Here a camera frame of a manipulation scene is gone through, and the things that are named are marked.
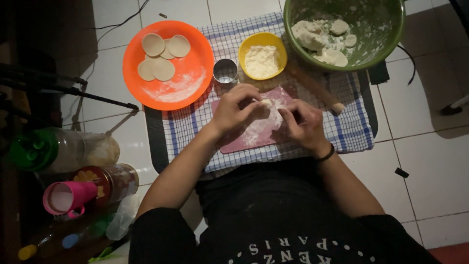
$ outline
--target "pink cutting board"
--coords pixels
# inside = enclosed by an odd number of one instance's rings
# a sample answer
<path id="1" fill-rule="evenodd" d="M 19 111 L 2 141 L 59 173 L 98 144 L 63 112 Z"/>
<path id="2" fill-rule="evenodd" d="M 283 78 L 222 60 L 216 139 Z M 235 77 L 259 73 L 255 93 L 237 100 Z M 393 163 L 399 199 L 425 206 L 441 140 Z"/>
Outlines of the pink cutting board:
<path id="1" fill-rule="evenodd" d="M 283 118 L 277 109 L 285 107 L 293 98 L 297 98 L 296 90 L 291 85 L 285 86 L 285 89 L 279 86 L 261 95 L 264 99 L 270 99 L 272 107 L 269 110 L 258 109 L 245 125 L 222 138 L 221 153 L 228 154 L 288 140 L 286 127 L 282 125 Z M 213 113 L 219 102 L 212 102 Z"/>

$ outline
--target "person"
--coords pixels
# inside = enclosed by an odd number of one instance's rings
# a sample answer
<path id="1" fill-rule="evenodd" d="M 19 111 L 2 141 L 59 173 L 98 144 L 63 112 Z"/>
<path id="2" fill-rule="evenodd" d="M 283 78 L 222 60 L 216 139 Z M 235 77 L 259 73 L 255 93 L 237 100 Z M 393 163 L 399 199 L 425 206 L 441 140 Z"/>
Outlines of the person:
<path id="1" fill-rule="evenodd" d="M 198 182 L 220 138 L 263 107 L 262 99 L 248 84 L 222 95 L 212 120 L 146 193 L 130 264 L 439 263 L 335 153 L 322 111 L 301 100 L 278 111 L 310 157 L 247 164 Z M 240 109 L 246 100 L 252 103 Z M 179 212 L 194 188 L 208 221 L 199 245 Z"/>

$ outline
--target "white tile floor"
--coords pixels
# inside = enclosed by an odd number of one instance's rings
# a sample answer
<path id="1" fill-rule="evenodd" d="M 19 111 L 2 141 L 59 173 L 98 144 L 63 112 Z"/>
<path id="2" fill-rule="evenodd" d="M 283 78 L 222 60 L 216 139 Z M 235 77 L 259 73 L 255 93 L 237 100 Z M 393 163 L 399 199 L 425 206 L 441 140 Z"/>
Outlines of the white tile floor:
<path id="1" fill-rule="evenodd" d="M 150 0 L 141 14 L 105 35 L 98 44 L 96 40 L 106 30 L 90 28 L 122 22 L 144 0 L 75 2 L 71 16 L 76 18 L 78 31 L 64 36 L 75 39 L 73 47 L 60 47 L 53 53 L 59 72 L 87 78 L 90 93 L 138 104 L 122 79 L 122 55 L 142 26 L 164 19 L 160 13 L 168 19 L 203 26 L 281 11 L 285 0 Z M 379 122 L 376 145 L 373 150 L 342 158 L 384 209 L 426 248 L 467 242 L 469 111 L 451 117 L 441 117 L 438 111 L 469 93 L 469 40 L 448 0 L 408 0 L 406 8 L 401 43 L 415 57 L 417 75 L 407 86 L 411 60 L 399 49 L 387 58 L 390 81 L 371 87 Z M 138 192 L 144 194 L 157 177 L 151 164 L 144 112 L 132 114 L 128 109 L 88 99 L 77 111 L 79 101 L 67 96 L 61 103 L 64 124 L 80 122 L 82 130 L 108 132 L 117 139 L 119 162 L 139 170 Z M 410 176 L 403 179 L 395 174 L 397 167 Z M 182 212 L 200 235 L 206 225 L 200 221 L 196 195 Z"/>

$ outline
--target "blue and white checkered towel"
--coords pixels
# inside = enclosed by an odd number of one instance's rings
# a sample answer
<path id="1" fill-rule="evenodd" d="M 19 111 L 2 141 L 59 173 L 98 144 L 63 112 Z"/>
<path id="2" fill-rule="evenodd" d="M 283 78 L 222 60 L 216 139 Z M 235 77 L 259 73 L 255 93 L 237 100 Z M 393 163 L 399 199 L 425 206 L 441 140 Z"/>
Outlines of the blue and white checkered towel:
<path id="1" fill-rule="evenodd" d="M 271 32 L 282 37 L 289 56 L 292 52 L 288 50 L 287 37 L 283 36 L 285 28 L 282 13 L 280 12 L 245 20 L 219 23 L 198 29 L 209 40 L 213 48 L 215 61 L 228 58 L 239 63 L 238 49 L 240 44 L 248 36 L 258 32 Z M 328 107 L 318 101 L 314 95 L 285 72 L 266 81 L 255 81 L 245 76 L 240 69 L 239 81 L 241 83 L 251 83 L 259 89 L 266 90 L 282 84 L 294 84 L 297 88 L 298 98 L 325 110 L 323 112 L 325 134 L 337 151 L 344 153 L 373 148 L 373 134 L 363 106 L 357 73 L 310 74 L 346 106 L 339 116 L 331 114 Z M 212 89 L 207 89 L 207 92 L 190 106 L 175 111 L 163 111 L 163 125 L 169 161 L 172 161 L 212 118 L 211 102 L 218 100 L 219 96 L 225 91 L 214 82 L 210 85 Z M 204 170 L 207 173 L 201 177 L 201 180 L 219 177 L 243 164 L 273 162 L 308 155 L 307 150 L 293 142 L 230 154 L 222 154 L 218 149 L 214 149 L 213 157 Z"/>

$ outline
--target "hand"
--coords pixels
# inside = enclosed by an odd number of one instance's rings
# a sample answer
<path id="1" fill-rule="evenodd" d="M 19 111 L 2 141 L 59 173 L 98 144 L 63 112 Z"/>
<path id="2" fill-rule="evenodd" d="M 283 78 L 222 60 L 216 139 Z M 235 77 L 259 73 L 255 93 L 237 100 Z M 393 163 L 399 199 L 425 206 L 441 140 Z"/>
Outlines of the hand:
<path id="1" fill-rule="evenodd" d="M 247 98 L 256 99 L 258 102 L 252 102 L 241 110 L 239 103 Z M 249 84 L 238 84 L 221 96 L 220 103 L 210 123 L 221 134 L 225 134 L 246 121 L 256 108 L 261 107 L 263 104 L 260 101 L 262 101 L 262 96 L 259 94 L 259 89 Z"/>
<path id="2" fill-rule="evenodd" d="M 289 136 L 300 145 L 313 151 L 315 158 L 322 158 L 331 151 L 331 143 L 324 135 L 323 117 L 320 109 L 308 103 L 294 99 L 285 109 L 278 109 L 283 120 L 287 123 Z M 300 116 L 297 123 L 293 113 Z"/>

